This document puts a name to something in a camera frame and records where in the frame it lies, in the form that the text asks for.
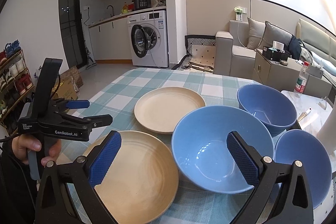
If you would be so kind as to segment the person's left hand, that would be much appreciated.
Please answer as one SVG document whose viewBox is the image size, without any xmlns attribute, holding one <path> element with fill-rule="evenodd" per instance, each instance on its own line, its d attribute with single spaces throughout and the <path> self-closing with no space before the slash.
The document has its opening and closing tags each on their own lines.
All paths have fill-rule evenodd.
<svg viewBox="0 0 336 224">
<path fill-rule="evenodd" d="M 15 137 L 12 141 L 12 150 L 17 159 L 19 159 L 23 164 L 28 165 L 29 160 L 27 157 L 27 151 L 38 152 L 42 148 L 41 142 L 28 134 Z M 49 161 L 56 162 L 62 148 L 62 142 L 60 139 L 49 149 L 49 154 L 41 159 L 42 166 L 46 166 Z"/>
</svg>

